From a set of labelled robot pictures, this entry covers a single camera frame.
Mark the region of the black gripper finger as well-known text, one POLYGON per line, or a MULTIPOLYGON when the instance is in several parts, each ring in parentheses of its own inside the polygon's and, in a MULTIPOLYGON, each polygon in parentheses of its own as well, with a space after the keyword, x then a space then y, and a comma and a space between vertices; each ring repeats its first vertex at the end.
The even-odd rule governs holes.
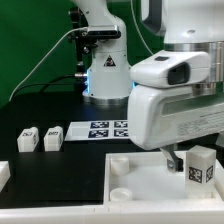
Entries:
POLYGON ((224 148, 224 131, 220 132, 218 134, 218 137, 216 139, 216 143, 217 146, 223 147, 224 148))
POLYGON ((160 148, 161 152, 166 157, 167 169, 173 173, 182 172, 184 170, 183 160, 175 154, 177 149, 178 146, 176 144, 171 144, 160 148))

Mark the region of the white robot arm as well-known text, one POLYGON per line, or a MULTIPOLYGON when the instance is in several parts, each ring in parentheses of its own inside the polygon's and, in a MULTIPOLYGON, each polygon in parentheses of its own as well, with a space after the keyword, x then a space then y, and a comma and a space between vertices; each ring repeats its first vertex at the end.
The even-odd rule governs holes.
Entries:
POLYGON ((128 135, 144 150, 160 149, 174 171, 183 168, 177 143, 224 130, 224 0, 140 0, 141 21, 164 39, 163 50, 129 65, 126 27, 107 0, 73 0, 93 40, 86 101, 127 102, 128 135))

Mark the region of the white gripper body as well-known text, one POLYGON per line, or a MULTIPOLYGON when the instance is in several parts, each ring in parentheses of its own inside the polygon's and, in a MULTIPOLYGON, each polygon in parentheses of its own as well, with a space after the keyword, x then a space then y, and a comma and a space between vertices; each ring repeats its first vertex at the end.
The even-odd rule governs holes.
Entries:
POLYGON ((129 97, 128 133, 145 150, 224 130, 224 94, 194 97, 192 88, 138 85, 129 97))

